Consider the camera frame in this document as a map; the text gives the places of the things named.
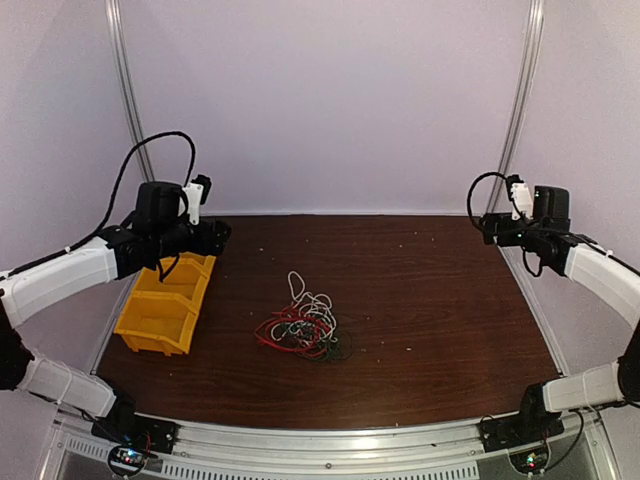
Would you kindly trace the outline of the yellow three-compartment bin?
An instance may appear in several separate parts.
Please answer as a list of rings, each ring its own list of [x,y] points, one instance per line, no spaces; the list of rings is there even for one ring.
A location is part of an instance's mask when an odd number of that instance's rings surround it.
[[[216,260],[185,253],[164,280],[143,269],[114,333],[134,352],[187,355]]]

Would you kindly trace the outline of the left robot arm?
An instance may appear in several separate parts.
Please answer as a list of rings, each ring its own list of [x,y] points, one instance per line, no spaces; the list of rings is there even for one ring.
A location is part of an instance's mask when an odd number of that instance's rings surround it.
[[[124,279],[143,269],[165,281],[188,254],[220,255],[231,229],[200,214],[211,189],[199,175],[180,186],[141,184],[135,209],[119,225],[101,225],[78,245],[1,275],[1,387],[23,390],[104,418],[123,444],[144,433],[138,415],[117,405],[120,395],[106,381],[30,351],[18,329],[36,313],[79,292]]]

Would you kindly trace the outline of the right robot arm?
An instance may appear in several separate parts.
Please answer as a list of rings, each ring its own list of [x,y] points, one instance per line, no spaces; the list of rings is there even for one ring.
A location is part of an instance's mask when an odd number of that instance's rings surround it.
[[[595,240],[570,231],[569,192],[537,186],[530,189],[517,175],[504,179],[512,211],[487,213],[474,222],[487,245],[518,248],[538,257],[539,277],[548,268],[591,291],[632,328],[617,360],[581,374],[530,387],[512,430],[519,440],[535,440],[551,417],[569,410],[614,405],[639,406],[639,270],[617,258]]]

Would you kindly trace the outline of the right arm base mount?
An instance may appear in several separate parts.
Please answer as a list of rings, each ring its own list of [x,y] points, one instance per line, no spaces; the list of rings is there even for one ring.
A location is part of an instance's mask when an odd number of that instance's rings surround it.
[[[549,440],[565,431],[558,415],[541,423],[524,421],[520,414],[486,415],[477,428],[486,453],[504,450],[515,472],[527,477],[542,475],[551,466]]]

